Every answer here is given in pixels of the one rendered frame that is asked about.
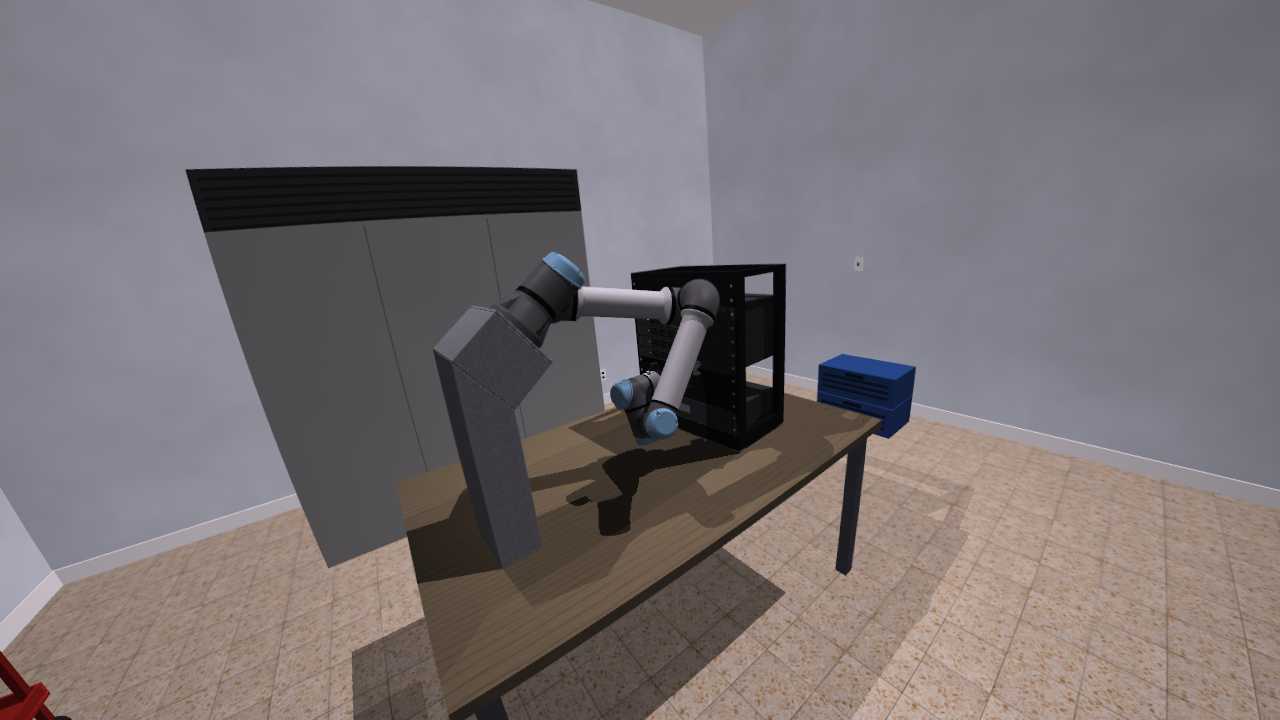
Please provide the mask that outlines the black server rack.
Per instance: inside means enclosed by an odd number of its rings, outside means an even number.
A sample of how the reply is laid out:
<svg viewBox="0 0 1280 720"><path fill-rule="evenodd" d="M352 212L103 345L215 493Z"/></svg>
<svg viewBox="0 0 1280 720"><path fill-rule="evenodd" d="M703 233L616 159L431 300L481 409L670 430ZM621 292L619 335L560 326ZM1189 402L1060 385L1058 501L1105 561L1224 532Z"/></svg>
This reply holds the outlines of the black server rack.
<svg viewBox="0 0 1280 720"><path fill-rule="evenodd" d="M671 266L652 270L655 273L631 273L632 290L681 288L694 279L716 284L721 305L698 354L701 374L692 375L692 387L685 391L678 407L678 428L740 454L781 427L785 416L786 264L748 265ZM745 293L745 277L771 272L773 293ZM652 363L663 370L678 328L637 318L635 325L640 375L650 372ZM746 366L771 356L773 387L748 382ZM746 427L750 421L754 423Z"/></svg>

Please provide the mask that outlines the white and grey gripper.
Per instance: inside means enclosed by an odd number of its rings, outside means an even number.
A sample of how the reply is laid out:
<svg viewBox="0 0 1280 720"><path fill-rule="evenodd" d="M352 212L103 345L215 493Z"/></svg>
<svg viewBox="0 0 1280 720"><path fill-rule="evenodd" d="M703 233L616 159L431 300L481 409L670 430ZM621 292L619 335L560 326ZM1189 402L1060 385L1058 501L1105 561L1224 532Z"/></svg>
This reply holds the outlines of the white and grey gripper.
<svg viewBox="0 0 1280 720"><path fill-rule="evenodd" d="M696 364L696 363L698 363L698 364ZM690 379L689 379L689 387L692 387L692 384L691 384L691 383L692 383L692 375L700 375L700 374L701 374L701 372L698 372L698 368L699 368L699 366L701 365L701 363L699 363L698 360L696 360L696 363L695 363L695 366L692 368L692 374L691 374L691 377L690 377ZM654 372L657 372L657 373L658 373L659 375L660 375L660 373L662 373L660 370L654 370ZM689 387L687 387L687 388L689 388ZM686 388L686 389L687 389L687 388Z"/></svg>

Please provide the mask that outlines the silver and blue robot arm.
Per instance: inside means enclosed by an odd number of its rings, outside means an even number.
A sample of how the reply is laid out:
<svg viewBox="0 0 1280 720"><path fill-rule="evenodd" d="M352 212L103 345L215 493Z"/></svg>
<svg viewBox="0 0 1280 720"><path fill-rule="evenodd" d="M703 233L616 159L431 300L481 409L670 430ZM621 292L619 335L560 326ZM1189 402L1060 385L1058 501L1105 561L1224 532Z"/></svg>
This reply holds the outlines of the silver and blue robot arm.
<svg viewBox="0 0 1280 720"><path fill-rule="evenodd" d="M611 388L611 400L616 407L625 409L637 445L675 436L680 404L707 329L713 325L719 307L716 286L696 279L682 288L664 287L658 292L582 287L584 282L573 263L558 252L549 252L513 293L489 309L506 316L538 348L550 324L577 322L580 316L658 319L678 328L663 370L658 363L652 363L650 372ZM660 375L654 370L660 370Z"/></svg>

